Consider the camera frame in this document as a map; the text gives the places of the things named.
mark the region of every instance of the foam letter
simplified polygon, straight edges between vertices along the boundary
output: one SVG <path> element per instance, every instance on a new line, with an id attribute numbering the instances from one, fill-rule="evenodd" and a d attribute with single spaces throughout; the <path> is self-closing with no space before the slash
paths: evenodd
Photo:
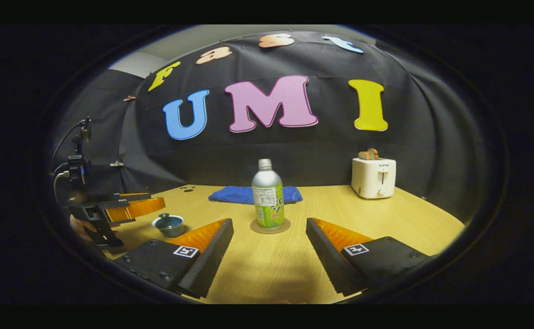
<path id="1" fill-rule="evenodd" d="M 383 86 L 367 80 L 351 80 L 348 84 L 358 93 L 359 117 L 354 126 L 359 130 L 386 131 L 388 124 L 383 120 L 380 93 Z"/>
<path id="2" fill-rule="evenodd" d="M 337 38 L 337 37 L 334 37 L 334 36 L 323 36 L 322 39 L 330 40 L 330 41 L 334 42 L 334 44 L 336 44 L 340 48 L 343 48 L 343 49 L 346 49 L 346 50 L 350 50 L 351 52 L 355 52 L 355 53 L 359 53 L 359 54 L 364 53 L 362 49 L 353 47 L 351 42 L 344 41 L 344 40 L 342 40 L 340 38 Z"/>
<path id="3" fill-rule="evenodd" d="M 311 114 L 310 104 L 305 93 L 305 84 L 309 81 L 304 75 L 281 77 L 273 86 L 269 96 L 256 85 L 245 81 L 231 84 L 225 88 L 232 96 L 234 121 L 230 125 L 233 133 L 252 131 L 257 124 L 249 118 L 247 108 L 265 127 L 271 127 L 279 106 L 283 115 L 279 124 L 284 127 L 309 127 L 318 123 L 318 117 Z"/>
<path id="4" fill-rule="evenodd" d="M 210 52 L 203 53 L 198 59 L 198 61 L 196 61 L 196 64 L 200 65 L 200 64 L 208 63 L 214 59 L 225 58 L 230 54 L 232 54 L 232 52 L 230 51 L 230 48 L 228 47 L 216 48 L 216 49 L 210 50 Z"/>
<path id="5" fill-rule="evenodd" d="M 194 112 L 194 122 L 188 127 L 184 127 L 180 123 L 180 105 L 182 104 L 182 100 L 175 100 L 167 103 L 163 107 L 167 133 L 171 138 L 180 140 L 189 139 L 202 133 L 206 127 L 206 102 L 204 98 L 208 94 L 210 94 L 208 90 L 200 90 L 188 96 L 188 100 L 192 102 Z"/>
<path id="6" fill-rule="evenodd" d="M 178 66 L 180 62 L 175 62 L 172 65 L 169 65 L 165 69 L 162 69 L 155 75 L 154 83 L 151 84 L 151 87 L 148 89 L 148 91 L 152 91 L 154 88 L 159 87 L 163 83 L 163 78 L 167 77 L 171 71 L 173 71 L 173 68 Z"/>
<path id="7" fill-rule="evenodd" d="M 294 43 L 295 40 L 291 39 L 291 35 L 286 33 L 280 33 L 278 35 L 266 35 L 259 39 L 259 47 L 269 48 L 277 46 L 287 46 Z"/>

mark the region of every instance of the blue letter u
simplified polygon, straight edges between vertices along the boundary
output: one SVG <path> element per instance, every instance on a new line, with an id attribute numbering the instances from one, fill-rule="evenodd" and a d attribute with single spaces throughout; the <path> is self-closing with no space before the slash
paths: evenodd
<path id="1" fill-rule="evenodd" d="M 210 91 L 200 90 L 188 96 L 188 100 L 192 102 L 194 112 L 194 122 L 188 127 L 184 127 L 180 123 L 180 105 L 182 104 L 182 100 L 169 102 L 163 107 L 167 133 L 171 138 L 190 139 L 202 133 L 206 127 L 206 102 L 204 98 L 208 94 L 210 94 Z"/>

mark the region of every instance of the white toaster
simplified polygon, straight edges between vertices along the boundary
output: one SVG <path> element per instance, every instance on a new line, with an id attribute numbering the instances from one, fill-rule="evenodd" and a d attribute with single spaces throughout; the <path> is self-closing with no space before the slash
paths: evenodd
<path id="1" fill-rule="evenodd" d="M 388 198 L 395 191 L 395 160 L 352 160 L 352 188 L 366 199 Z"/>

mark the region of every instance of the letter m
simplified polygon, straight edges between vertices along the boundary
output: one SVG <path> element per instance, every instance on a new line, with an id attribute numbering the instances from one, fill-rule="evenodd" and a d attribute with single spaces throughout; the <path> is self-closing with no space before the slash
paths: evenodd
<path id="1" fill-rule="evenodd" d="M 252 111 L 261 124 L 271 127 L 279 106 L 283 115 L 279 124 L 284 127 L 309 127 L 318 123 L 313 115 L 305 93 L 305 84 L 309 81 L 304 75 L 288 75 L 281 77 L 273 86 L 269 96 L 265 95 L 256 85 L 249 81 L 231 84 L 225 91 L 232 96 L 234 120 L 230 125 L 233 133 L 252 131 L 257 124 L 249 117 Z"/>

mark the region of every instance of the aluminum bottle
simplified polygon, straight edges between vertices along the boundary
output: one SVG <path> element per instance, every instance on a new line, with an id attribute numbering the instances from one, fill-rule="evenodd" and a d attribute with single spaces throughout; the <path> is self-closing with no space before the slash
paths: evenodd
<path id="1" fill-rule="evenodd" d="M 283 183 L 271 168 L 271 159 L 259 160 L 259 171 L 251 183 L 259 227 L 277 228 L 283 225 Z"/>

